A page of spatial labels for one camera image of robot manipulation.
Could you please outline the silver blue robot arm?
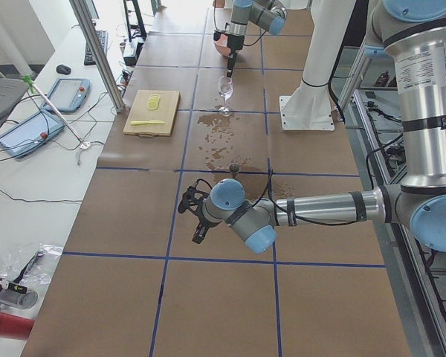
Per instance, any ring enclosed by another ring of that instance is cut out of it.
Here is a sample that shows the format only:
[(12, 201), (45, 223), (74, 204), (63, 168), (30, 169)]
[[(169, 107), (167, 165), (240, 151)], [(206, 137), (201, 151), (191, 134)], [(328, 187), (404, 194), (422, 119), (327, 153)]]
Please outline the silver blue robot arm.
[(406, 176), (364, 192), (278, 201), (264, 194), (255, 202), (232, 178), (209, 192), (191, 185), (178, 212), (198, 218), (194, 242), (224, 222), (261, 253), (281, 225), (380, 220), (404, 225), (420, 243), (446, 252), (446, 1), (374, 1), (366, 35), (395, 63)]
[(233, 1), (230, 22), (224, 29), (215, 27), (213, 38), (218, 40), (222, 34), (227, 37), (230, 53), (227, 60), (226, 77), (231, 78), (237, 54), (243, 49), (248, 23), (253, 23), (269, 34), (279, 35), (287, 19), (287, 10), (281, 1)]

